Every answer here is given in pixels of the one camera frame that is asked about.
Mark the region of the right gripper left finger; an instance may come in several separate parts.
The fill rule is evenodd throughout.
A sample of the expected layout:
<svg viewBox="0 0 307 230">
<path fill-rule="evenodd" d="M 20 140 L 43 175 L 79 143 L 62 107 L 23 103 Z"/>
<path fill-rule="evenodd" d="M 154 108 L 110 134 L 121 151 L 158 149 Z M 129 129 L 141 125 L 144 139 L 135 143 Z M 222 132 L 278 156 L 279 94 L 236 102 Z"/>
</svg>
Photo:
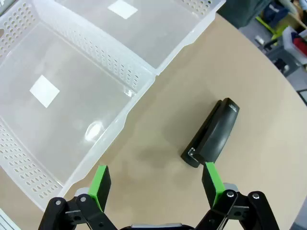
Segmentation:
<svg viewBox="0 0 307 230">
<path fill-rule="evenodd" d="M 105 214 L 111 187 L 109 168 L 99 166 L 87 192 L 66 201 L 63 197 L 50 199 L 41 219 L 40 230 L 74 230 L 86 224 L 91 230 L 115 230 Z"/>
</svg>

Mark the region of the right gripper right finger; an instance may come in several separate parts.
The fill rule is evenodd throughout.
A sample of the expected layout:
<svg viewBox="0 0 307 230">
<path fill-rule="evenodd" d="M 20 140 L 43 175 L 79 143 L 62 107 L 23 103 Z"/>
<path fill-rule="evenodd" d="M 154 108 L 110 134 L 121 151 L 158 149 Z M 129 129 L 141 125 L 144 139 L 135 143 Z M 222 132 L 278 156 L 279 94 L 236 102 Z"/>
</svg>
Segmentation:
<svg viewBox="0 0 307 230">
<path fill-rule="evenodd" d="M 252 191 L 243 195 L 227 189 L 215 164 L 203 165 L 202 184 L 210 205 L 196 230 L 222 230 L 229 220 L 237 220 L 244 230 L 278 230 L 279 226 L 265 194 Z"/>
</svg>

